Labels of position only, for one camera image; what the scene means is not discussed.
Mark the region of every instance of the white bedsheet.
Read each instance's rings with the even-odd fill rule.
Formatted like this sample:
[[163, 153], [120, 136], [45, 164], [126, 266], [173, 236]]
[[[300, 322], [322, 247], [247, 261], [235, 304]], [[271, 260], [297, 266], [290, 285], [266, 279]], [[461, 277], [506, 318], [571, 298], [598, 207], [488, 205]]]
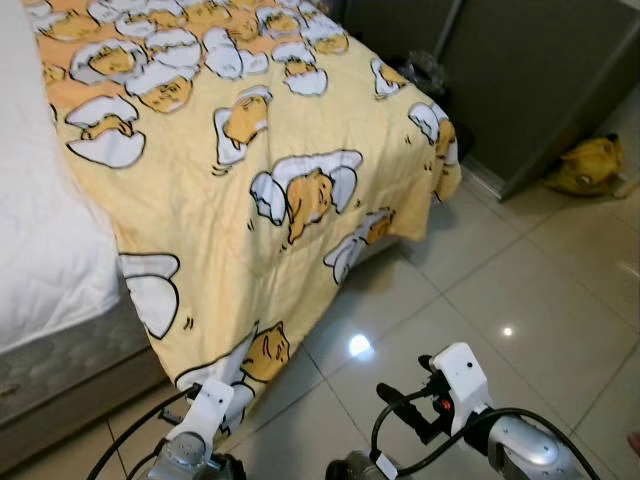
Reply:
[[0, 15], [0, 352], [119, 299], [106, 214], [68, 171], [18, 0]]

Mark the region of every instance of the yellow bag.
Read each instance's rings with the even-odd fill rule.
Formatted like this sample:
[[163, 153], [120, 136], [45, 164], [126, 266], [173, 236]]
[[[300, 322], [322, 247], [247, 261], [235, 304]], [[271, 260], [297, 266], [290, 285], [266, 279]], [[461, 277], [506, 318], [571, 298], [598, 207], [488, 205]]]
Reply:
[[545, 186], [573, 195], [604, 195], [622, 170], [622, 147], [618, 135], [610, 134], [586, 140], [560, 159], [559, 167], [545, 176]]

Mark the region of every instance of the yellow blanket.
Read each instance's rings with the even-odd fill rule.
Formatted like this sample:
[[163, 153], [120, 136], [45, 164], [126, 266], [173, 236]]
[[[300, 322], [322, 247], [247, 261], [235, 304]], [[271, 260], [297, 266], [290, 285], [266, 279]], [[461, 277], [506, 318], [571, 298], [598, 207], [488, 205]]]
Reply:
[[460, 180], [444, 112], [299, 0], [28, 0], [52, 115], [167, 374], [233, 430], [358, 255]]

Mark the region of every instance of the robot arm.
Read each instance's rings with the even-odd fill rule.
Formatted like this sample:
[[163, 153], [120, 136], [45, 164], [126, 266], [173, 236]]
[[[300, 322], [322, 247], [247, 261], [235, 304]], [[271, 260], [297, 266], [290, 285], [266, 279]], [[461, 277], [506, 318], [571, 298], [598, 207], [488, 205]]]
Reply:
[[[346, 460], [335, 461], [327, 469], [327, 480], [393, 480], [409, 478], [413, 471], [428, 465], [459, 438], [486, 456], [489, 464], [506, 480], [579, 480], [572, 451], [560, 441], [564, 437], [543, 431], [522, 420], [518, 414], [533, 415], [518, 409], [492, 408], [487, 378], [469, 346], [455, 343], [433, 357], [422, 356], [420, 364], [431, 372], [426, 386], [404, 396], [379, 384], [378, 395], [389, 406], [374, 426], [369, 455], [352, 452]], [[158, 458], [140, 480], [245, 480], [241, 462], [230, 456], [213, 454], [213, 436], [223, 421], [233, 388], [214, 379], [207, 380], [196, 396], [182, 423], [167, 435]], [[439, 417], [433, 423], [422, 417], [410, 400], [432, 397]], [[377, 432], [384, 418], [393, 411], [412, 427], [427, 445], [445, 433], [451, 438], [434, 454], [414, 467], [398, 469], [377, 448]], [[597, 476], [591, 470], [591, 478]]]
[[[440, 433], [453, 436], [465, 430], [464, 440], [489, 460], [491, 467], [506, 480], [577, 480], [584, 478], [573, 462], [573, 455], [559, 439], [514, 415], [497, 415], [492, 408], [487, 378], [466, 343], [455, 343], [434, 357], [422, 356], [420, 364], [432, 372], [423, 395], [432, 396], [438, 420], [427, 422], [417, 409], [395, 389], [380, 384], [378, 395], [391, 404], [396, 415], [416, 430], [423, 443]], [[477, 426], [468, 429], [470, 424]], [[394, 479], [399, 470], [383, 454], [375, 452], [372, 461], [384, 476]]]

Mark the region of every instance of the white floor tile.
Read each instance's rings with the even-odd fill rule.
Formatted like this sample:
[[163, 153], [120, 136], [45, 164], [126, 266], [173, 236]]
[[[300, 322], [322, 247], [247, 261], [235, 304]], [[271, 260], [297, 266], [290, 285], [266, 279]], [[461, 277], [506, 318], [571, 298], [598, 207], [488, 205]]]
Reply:
[[620, 478], [640, 478], [640, 458], [626, 436], [640, 431], [640, 348], [578, 426], [576, 433]]
[[[418, 356], [438, 353], [454, 342], [467, 342], [471, 346], [488, 377], [496, 407], [527, 408], [568, 431], [549, 405], [444, 298], [436, 300], [383, 338], [368, 361], [350, 362], [330, 376], [328, 382], [369, 439], [374, 421], [385, 406], [375, 393], [376, 385], [384, 382], [403, 393], [421, 388], [427, 372], [418, 364]], [[433, 419], [433, 414], [429, 416], [432, 409], [427, 401], [416, 404], [422, 407], [427, 418]], [[407, 466], [431, 450], [421, 445], [413, 431], [395, 417], [387, 422], [381, 430], [380, 445], [401, 465]], [[479, 454], [456, 447], [415, 478], [484, 480], [500, 477]]]
[[640, 331], [638, 232], [606, 205], [572, 202], [528, 237]]
[[611, 213], [636, 231], [640, 230], [640, 187], [636, 187], [627, 198], [611, 202]]
[[219, 445], [220, 451], [231, 450], [240, 444], [320, 382], [322, 382], [322, 375], [304, 347], [300, 347], [269, 384], [264, 395], [256, 400], [255, 408], [249, 412], [240, 428]]
[[325, 375], [349, 360], [353, 339], [373, 343], [398, 322], [433, 301], [438, 291], [396, 251], [382, 253], [351, 272], [351, 278], [305, 339]]
[[[85, 480], [102, 454], [113, 442], [109, 427], [102, 423], [45, 452], [19, 471], [12, 472], [12, 480]], [[125, 474], [117, 455], [105, 465], [98, 480], [124, 480]]]
[[[600, 476], [600, 480], [615, 480], [617, 477], [614, 475], [609, 467], [605, 465], [605, 463], [595, 454], [593, 451], [575, 434], [571, 434], [569, 437], [571, 441], [574, 443], [580, 453], [582, 453], [589, 464], [594, 468], [596, 473]], [[584, 469], [579, 468], [580, 473], [586, 479], [587, 474]]]
[[318, 480], [327, 465], [366, 443], [326, 383], [231, 451], [248, 478]]
[[442, 292], [512, 243], [519, 233], [464, 188], [431, 209], [427, 238], [402, 250]]
[[542, 223], [568, 204], [572, 198], [536, 183], [513, 198], [498, 203], [496, 198], [474, 179], [466, 180], [464, 186], [520, 233], [526, 233]]
[[[117, 438], [142, 415], [176, 393], [178, 390], [167, 382], [166, 385], [152, 390], [149, 394], [116, 411], [109, 417], [109, 425], [114, 437]], [[176, 401], [170, 410], [176, 415], [184, 415], [188, 410], [187, 401], [185, 399]], [[164, 420], [152, 418], [120, 447], [120, 456], [127, 473], [139, 460], [153, 451], [171, 428], [173, 427]]]
[[447, 297], [572, 427], [638, 341], [526, 239]]

